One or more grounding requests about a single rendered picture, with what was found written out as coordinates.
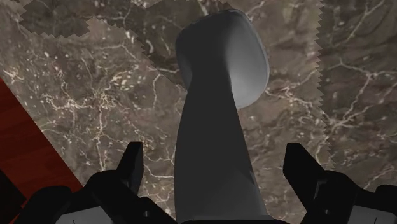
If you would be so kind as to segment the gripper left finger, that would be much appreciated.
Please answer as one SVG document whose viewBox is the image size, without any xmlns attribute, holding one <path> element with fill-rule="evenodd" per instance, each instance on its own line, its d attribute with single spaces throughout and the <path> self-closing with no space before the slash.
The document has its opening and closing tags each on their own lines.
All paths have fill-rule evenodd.
<svg viewBox="0 0 397 224">
<path fill-rule="evenodd" d="M 36 191 L 15 224 L 178 224 L 150 198 L 137 195 L 143 170 L 143 144 L 130 142 L 115 170 L 93 174 L 81 190 Z"/>
</svg>

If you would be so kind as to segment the grey spoon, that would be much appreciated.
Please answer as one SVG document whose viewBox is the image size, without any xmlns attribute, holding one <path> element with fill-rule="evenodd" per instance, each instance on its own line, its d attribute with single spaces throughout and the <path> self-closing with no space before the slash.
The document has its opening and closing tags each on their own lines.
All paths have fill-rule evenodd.
<svg viewBox="0 0 397 224">
<path fill-rule="evenodd" d="M 238 116 L 269 79 L 252 23 L 237 9 L 202 17 L 179 33 L 176 57 L 187 89 L 174 162 L 177 221 L 269 219 Z"/>
</svg>

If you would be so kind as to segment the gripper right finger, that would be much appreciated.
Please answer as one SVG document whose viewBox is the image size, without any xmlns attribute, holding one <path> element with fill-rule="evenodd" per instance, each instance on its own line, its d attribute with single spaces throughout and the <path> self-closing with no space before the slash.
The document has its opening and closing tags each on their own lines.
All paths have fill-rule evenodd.
<svg viewBox="0 0 397 224">
<path fill-rule="evenodd" d="M 300 143 L 288 143 L 282 168 L 306 210 L 300 224 L 397 224 L 397 186 L 374 192 L 323 169 Z"/>
</svg>

